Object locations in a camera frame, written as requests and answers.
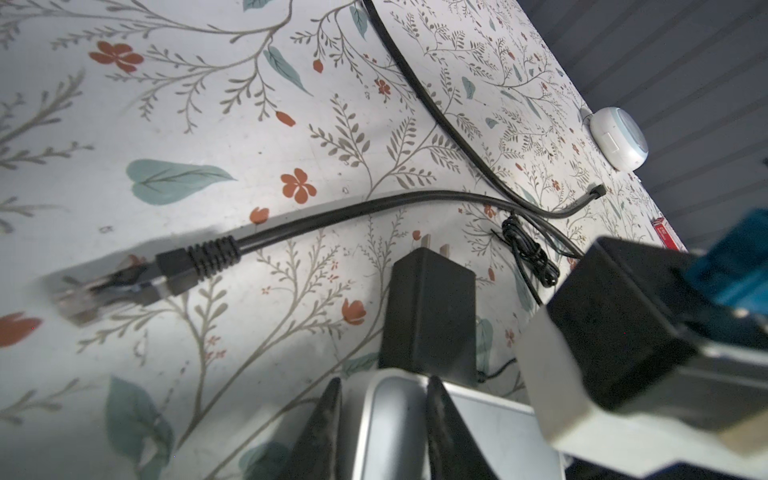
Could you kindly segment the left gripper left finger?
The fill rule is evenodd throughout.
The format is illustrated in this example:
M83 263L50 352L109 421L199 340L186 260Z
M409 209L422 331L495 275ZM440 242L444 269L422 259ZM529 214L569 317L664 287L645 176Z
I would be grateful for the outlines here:
M339 478L341 408L342 382L335 377L317 402L278 479Z

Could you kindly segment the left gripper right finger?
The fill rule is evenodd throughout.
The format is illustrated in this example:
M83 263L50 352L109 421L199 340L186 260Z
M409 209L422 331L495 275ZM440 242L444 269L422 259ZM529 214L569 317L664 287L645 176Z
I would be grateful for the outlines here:
M497 479L437 376L428 380L425 418L432 479Z

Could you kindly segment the white network switch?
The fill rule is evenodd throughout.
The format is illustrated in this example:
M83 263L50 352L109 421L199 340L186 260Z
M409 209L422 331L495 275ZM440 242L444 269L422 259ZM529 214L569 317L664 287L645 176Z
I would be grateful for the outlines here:
M341 383L341 479L428 479L428 379L398 369ZM563 479L563 456L547 444L531 407L447 383L451 400L500 479Z

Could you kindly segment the black power adapter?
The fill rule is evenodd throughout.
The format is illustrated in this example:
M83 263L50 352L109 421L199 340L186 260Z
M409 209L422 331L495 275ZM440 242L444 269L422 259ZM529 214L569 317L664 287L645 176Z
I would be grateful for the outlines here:
M390 278L380 369L398 369L475 387L500 376L477 362L476 275L419 247L396 261Z

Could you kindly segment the red white small box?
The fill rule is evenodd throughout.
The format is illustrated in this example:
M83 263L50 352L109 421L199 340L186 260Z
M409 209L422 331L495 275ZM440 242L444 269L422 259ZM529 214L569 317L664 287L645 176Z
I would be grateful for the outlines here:
M664 246L670 250L686 252L687 248L665 217L651 220L651 226Z

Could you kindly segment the white round timer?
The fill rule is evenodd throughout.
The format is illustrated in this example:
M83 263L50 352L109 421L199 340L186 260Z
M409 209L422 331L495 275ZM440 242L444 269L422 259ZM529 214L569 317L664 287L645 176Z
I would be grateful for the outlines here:
M632 116L619 107L580 111L592 139L619 172L634 172L649 156L648 142Z

